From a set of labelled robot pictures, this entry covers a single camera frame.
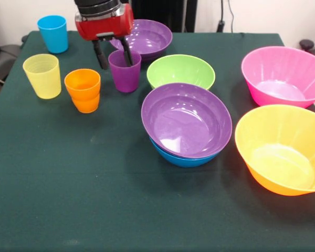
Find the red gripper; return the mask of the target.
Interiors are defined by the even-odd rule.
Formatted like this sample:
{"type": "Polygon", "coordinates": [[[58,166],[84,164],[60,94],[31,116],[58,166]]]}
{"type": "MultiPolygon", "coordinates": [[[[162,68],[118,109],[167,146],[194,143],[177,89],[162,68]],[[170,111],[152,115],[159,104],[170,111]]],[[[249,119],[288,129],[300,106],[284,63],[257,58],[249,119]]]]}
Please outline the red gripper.
{"type": "Polygon", "coordinates": [[[102,69],[108,69],[108,62],[97,40],[101,37],[121,37],[120,42],[124,51],[124,59],[128,66],[133,65],[130,48],[126,38],[131,33],[134,21],[130,4],[120,4],[119,8],[103,16],[82,17],[75,15],[78,33],[85,40],[92,40],[93,49],[102,69]]]}

